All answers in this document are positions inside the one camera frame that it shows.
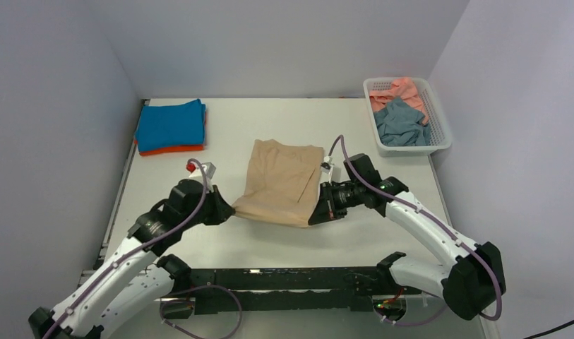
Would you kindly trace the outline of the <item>beige t shirt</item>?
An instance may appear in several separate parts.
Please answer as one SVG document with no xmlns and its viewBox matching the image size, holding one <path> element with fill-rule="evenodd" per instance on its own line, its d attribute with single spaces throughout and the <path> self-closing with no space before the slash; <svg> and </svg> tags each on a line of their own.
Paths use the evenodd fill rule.
<svg viewBox="0 0 574 339">
<path fill-rule="evenodd" d="M 256 140 L 242 196 L 232 205 L 236 216 L 307 228 L 319 197 L 324 149 Z"/>
</svg>

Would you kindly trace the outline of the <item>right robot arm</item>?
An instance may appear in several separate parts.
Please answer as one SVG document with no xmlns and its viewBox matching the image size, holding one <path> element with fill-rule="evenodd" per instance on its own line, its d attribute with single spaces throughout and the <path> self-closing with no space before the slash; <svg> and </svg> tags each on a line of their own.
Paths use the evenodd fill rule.
<svg viewBox="0 0 574 339">
<path fill-rule="evenodd" d="M 344 161 L 349 179 L 333 180 L 336 167 L 330 156 L 320 165 L 318 203 L 310 225 L 343 219 L 350 208 L 365 206 L 401 226 L 437 259 L 436 264 L 395 252 L 377 265 L 376 283 L 385 293 L 412 287 L 441 298 L 464 320 L 484 316 L 506 291 L 501 252 L 491 242 L 479 244 L 436 217 L 396 177 L 382 178 L 370 157 L 360 153 Z"/>
</svg>

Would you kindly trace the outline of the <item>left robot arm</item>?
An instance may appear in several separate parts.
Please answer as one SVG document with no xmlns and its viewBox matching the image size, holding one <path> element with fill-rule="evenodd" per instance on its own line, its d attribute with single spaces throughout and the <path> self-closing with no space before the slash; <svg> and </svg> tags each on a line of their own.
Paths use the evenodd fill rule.
<svg viewBox="0 0 574 339">
<path fill-rule="evenodd" d="M 109 338 L 155 299 L 184 295 L 190 267 L 166 250 L 184 231 L 219 225 L 235 214 L 216 186 L 181 180 L 168 198 L 140 215 L 114 253 L 53 309 L 40 307 L 28 323 L 35 338 Z"/>
</svg>

